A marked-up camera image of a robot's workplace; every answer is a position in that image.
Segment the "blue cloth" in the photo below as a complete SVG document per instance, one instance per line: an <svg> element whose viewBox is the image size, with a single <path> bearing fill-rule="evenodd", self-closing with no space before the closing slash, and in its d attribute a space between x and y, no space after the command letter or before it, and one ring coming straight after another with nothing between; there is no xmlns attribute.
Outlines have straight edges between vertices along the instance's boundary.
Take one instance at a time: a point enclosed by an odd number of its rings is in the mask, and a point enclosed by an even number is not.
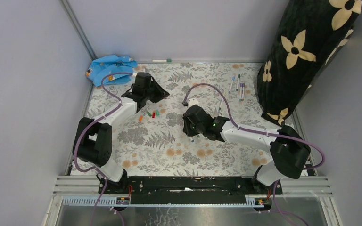
<svg viewBox="0 0 362 226"><path fill-rule="evenodd" d="M116 55L104 56L94 60L85 75L92 80L96 87L99 87L103 77L108 74L116 72L129 72L133 73L133 68L137 67L137 62L132 60L129 56L118 57ZM107 84L125 84L129 82L130 76L128 74L117 74L113 77L105 78L104 85Z"/></svg>

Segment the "table surface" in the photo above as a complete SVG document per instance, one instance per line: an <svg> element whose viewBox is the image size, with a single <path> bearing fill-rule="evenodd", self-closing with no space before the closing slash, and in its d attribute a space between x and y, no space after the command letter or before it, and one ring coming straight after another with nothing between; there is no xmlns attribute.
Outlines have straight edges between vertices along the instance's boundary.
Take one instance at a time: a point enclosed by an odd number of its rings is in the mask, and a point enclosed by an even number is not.
<svg viewBox="0 0 362 226"><path fill-rule="evenodd" d="M136 72L150 73L170 96L159 103L148 101L137 114L130 116L118 128L113 129L112 157L127 170L130 176L252 176L261 164L270 162L268 152L235 143L210 141L203 136L195 142L182 132L182 114L186 107L181 102L187 90L198 83L210 83L228 92L233 75L241 75L245 82L244 101L237 97L236 82L232 93L226 94L232 117L237 123L259 128L279 129L260 117L262 109L257 101L254 84L262 63L243 64L139 64ZM107 88L123 94L133 81ZM220 105L218 93L207 86L193 89L189 98L199 101L207 113L217 116ZM102 88L94 88L86 117L93 118L117 104L117 100ZM225 104L220 115L228 117ZM151 118L146 111L158 110L160 115ZM290 119L286 124L292 125ZM88 163L79 161L85 169ZM95 171L81 173L75 169L71 175L95 175Z"/></svg>

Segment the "white wall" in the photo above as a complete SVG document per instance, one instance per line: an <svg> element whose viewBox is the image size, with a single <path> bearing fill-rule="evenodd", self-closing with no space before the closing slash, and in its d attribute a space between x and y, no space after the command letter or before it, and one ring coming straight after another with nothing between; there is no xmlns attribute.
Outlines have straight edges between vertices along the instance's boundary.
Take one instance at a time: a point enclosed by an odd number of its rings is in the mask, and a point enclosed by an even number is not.
<svg viewBox="0 0 362 226"><path fill-rule="evenodd" d="M58 0L0 0L0 226L41 224L82 116L90 62Z"/></svg>
<svg viewBox="0 0 362 226"><path fill-rule="evenodd" d="M288 0L70 0L98 57L263 61Z"/></svg>
<svg viewBox="0 0 362 226"><path fill-rule="evenodd" d="M298 113L308 139L326 153L319 172L330 180L344 225L362 225L362 14Z"/></svg>

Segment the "marker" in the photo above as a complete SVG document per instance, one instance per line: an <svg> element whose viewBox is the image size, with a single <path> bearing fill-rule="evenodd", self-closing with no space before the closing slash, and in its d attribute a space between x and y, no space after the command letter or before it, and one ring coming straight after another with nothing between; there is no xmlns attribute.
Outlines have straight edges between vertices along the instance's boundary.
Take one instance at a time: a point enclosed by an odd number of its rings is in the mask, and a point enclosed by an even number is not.
<svg viewBox="0 0 362 226"><path fill-rule="evenodd" d="M152 60L152 62L171 63L171 59L167 59L167 60Z"/></svg>
<svg viewBox="0 0 362 226"><path fill-rule="evenodd" d="M244 100L244 95L245 95L245 83L242 84L242 101Z"/></svg>
<svg viewBox="0 0 362 226"><path fill-rule="evenodd" d="M241 74L238 74L238 80L237 80L237 91L238 91L238 84L239 84L239 79L241 78Z"/></svg>
<svg viewBox="0 0 362 226"><path fill-rule="evenodd" d="M242 100L242 82L240 83L239 101Z"/></svg>
<svg viewBox="0 0 362 226"><path fill-rule="evenodd" d="M219 112L220 112L220 110L221 110L221 105L222 105L222 102L223 102L223 98L222 98L221 95L220 95L220 98L221 98L221 101L220 101L220 106L219 106Z"/></svg>
<svg viewBox="0 0 362 226"><path fill-rule="evenodd" d="M235 80L235 75L232 77L230 90L228 91L228 93L231 93L232 85L234 85L234 80Z"/></svg>

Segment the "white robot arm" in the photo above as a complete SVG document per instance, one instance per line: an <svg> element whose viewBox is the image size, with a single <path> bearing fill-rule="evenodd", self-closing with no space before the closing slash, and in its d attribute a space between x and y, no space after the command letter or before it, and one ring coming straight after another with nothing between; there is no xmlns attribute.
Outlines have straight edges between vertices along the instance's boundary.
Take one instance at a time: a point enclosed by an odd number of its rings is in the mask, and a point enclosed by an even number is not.
<svg viewBox="0 0 362 226"><path fill-rule="evenodd" d="M127 174L111 157L112 128L116 128L129 116L139 112L148 100L157 103L168 96L169 93L160 87L150 74L138 73L132 87L121 95L121 106L116 111L106 116L117 108L117 106L114 106L94 119L84 117L80 120L75 136L73 153L76 141L82 131L94 120L103 116L104 119L95 123L82 138L77 157L99 168L110 181L119 182Z"/></svg>
<svg viewBox="0 0 362 226"><path fill-rule="evenodd" d="M270 137L258 133L246 132L236 128L228 118L212 118L195 99L190 99L188 109L183 116L183 132L189 136L202 134L210 140L244 144L271 153L273 161L258 168L253 179L265 186L275 181L289 177L298 179L310 154L310 147L299 142ZM281 129L261 129L239 125L246 129L261 131L265 134L283 134L301 139L292 127L283 126Z"/></svg>

